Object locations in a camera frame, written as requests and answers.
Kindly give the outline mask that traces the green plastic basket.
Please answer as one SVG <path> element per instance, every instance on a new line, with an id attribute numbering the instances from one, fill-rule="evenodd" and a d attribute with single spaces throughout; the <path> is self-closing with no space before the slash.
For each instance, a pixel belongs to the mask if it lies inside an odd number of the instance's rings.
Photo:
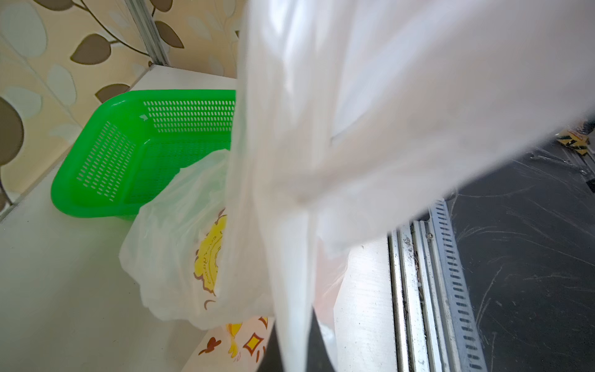
<path id="1" fill-rule="evenodd" d="M 76 218 L 133 219 L 182 168 L 231 145 L 233 89 L 129 91 L 93 113 L 51 186 Z"/>

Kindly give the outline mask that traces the white printed plastic bag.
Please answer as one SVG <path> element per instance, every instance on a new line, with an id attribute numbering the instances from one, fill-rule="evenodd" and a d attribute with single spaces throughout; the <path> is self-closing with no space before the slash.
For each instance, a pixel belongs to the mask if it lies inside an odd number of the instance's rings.
<path id="1" fill-rule="evenodd" d="M 306 368 L 334 257 L 594 110 L 592 1 L 250 1 L 229 150 L 183 168 L 119 254 L 202 330 L 272 316 Z"/>

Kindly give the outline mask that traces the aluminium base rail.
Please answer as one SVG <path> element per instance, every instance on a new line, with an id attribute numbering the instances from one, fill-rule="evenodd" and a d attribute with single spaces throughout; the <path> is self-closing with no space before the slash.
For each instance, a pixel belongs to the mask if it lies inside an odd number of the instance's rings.
<path id="1" fill-rule="evenodd" d="M 446 201 L 387 242 L 398 370 L 487 370 Z"/>

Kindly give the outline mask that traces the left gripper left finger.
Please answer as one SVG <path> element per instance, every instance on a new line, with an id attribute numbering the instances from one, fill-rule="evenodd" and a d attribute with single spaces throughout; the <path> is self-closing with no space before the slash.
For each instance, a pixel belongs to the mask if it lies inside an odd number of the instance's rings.
<path id="1" fill-rule="evenodd" d="M 264 357 L 260 362 L 257 372 L 284 372 L 276 325 L 272 328 L 271 337 L 267 344 L 267 351 L 264 353 Z"/>

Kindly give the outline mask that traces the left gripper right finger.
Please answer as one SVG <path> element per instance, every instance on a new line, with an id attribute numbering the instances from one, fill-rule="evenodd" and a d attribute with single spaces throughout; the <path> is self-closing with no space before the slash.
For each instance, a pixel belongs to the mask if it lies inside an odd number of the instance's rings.
<path id="1" fill-rule="evenodd" d="M 308 339 L 307 372 L 335 372 L 329 359 L 322 332 L 315 314 L 311 313 L 311 328 Z"/>

